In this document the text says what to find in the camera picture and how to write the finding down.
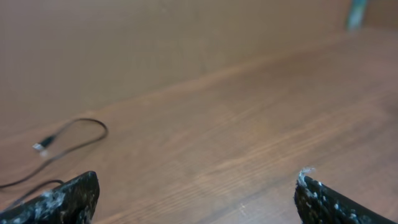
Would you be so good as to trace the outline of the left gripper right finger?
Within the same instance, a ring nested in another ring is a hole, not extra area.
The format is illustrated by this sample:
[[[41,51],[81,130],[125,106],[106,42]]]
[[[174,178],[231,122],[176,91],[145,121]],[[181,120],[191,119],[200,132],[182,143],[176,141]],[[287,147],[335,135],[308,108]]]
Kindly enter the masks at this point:
[[[296,181],[294,202],[303,224],[397,224],[307,176],[302,169]]]

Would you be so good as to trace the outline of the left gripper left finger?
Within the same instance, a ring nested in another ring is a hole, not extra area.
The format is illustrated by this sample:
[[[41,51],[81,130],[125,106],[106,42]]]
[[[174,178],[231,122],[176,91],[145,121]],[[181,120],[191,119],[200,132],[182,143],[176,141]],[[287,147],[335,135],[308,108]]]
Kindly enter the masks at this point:
[[[96,172],[49,180],[1,211],[1,224],[89,224],[100,196]]]

